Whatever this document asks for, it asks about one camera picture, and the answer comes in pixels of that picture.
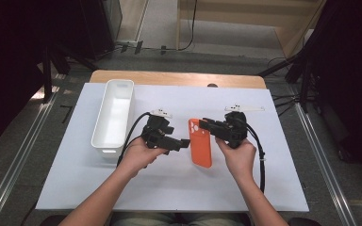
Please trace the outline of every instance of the metal floor strip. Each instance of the metal floor strip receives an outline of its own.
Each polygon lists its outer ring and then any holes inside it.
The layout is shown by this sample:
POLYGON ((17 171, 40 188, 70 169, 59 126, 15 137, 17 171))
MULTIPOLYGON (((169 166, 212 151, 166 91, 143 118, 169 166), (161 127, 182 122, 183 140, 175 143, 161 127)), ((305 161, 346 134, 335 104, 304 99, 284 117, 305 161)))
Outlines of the metal floor strip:
POLYGON ((20 172, 22 171, 25 161, 28 158, 29 153, 31 152, 31 149, 38 137, 38 134, 40 133, 40 130, 42 129, 43 124, 45 123, 45 120, 49 115, 50 110, 52 109, 52 105, 57 98, 57 93, 58 88, 53 87, 53 93, 49 102, 40 106, 40 111, 36 119, 32 123, 31 128, 28 130, 22 146, 14 157, 4 179, 0 184, 0 213, 5 205, 5 202, 8 199, 11 190, 14 187, 14 184, 16 183, 17 178, 20 175, 20 172))
MULTIPOLYGON (((298 91, 293 86, 289 86, 289 90, 291 94, 298 94, 298 91)), ((304 113, 299 104, 296 105, 296 110, 298 112, 302 126, 304 127, 304 131, 306 132, 313 153, 316 156, 322 176, 324 177, 325 183, 327 184, 328 190, 330 191, 331 198, 333 199, 342 224, 344 226, 357 225, 354 219, 354 214, 352 213, 348 201, 343 194, 342 188, 337 181, 337 177, 327 160, 324 149, 321 146, 309 116, 304 113)))

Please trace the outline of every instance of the person's leg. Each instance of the person's leg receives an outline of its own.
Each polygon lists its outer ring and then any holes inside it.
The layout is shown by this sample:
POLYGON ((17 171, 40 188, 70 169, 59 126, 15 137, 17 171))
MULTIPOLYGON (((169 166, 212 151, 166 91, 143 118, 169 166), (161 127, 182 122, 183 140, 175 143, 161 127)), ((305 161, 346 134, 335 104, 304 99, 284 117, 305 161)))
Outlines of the person's leg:
POLYGON ((182 218, 189 226, 250 226, 250 220, 246 214, 184 213, 182 218))
POLYGON ((168 226, 174 222, 173 213, 113 212, 110 226, 168 226))

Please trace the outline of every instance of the human arm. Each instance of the human arm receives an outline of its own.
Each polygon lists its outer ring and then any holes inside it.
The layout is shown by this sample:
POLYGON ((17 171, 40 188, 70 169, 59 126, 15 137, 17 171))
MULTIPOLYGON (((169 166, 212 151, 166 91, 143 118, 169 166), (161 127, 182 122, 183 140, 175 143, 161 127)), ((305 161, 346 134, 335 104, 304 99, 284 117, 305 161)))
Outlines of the human arm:
POLYGON ((244 139, 236 149, 230 148, 222 139, 216 138, 216 142, 225 156, 225 163, 237 182, 255 225, 288 226, 255 183, 255 146, 248 139, 244 139))
POLYGON ((148 149, 142 138, 135 139, 129 145, 122 164, 59 225, 104 225, 128 182, 165 152, 159 148, 148 149))

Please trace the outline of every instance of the forearm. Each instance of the forearm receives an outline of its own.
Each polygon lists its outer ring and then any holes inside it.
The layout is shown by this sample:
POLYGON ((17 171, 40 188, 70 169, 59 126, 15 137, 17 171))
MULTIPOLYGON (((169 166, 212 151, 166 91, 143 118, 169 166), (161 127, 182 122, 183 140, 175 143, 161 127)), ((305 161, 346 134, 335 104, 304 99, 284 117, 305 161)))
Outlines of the forearm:
POLYGON ((60 225, 104 225, 131 176, 115 170, 60 225))
POLYGON ((287 225, 278 212, 249 177, 237 179, 237 184, 256 226, 287 225))

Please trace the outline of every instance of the person's right hand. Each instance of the person's right hand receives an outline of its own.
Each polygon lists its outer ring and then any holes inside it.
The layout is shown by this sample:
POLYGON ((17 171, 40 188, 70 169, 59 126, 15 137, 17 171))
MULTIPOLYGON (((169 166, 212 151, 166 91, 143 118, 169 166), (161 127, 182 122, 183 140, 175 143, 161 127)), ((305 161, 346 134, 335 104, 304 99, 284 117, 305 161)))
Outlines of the person's right hand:
POLYGON ((236 148, 230 148, 224 140, 216 138, 222 153, 225 156, 225 163, 236 180, 247 178, 253 180, 253 165, 255 160, 255 146, 248 140, 242 140, 236 148))

